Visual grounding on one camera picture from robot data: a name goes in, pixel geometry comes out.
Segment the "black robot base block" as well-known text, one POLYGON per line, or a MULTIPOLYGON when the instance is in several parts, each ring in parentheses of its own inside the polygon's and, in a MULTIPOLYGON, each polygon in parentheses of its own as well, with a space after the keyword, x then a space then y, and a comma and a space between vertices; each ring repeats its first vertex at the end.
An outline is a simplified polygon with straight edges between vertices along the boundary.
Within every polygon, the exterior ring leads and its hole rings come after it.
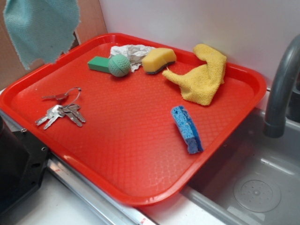
POLYGON ((40 187, 50 150, 29 131, 11 131, 0 119, 0 215, 40 187))

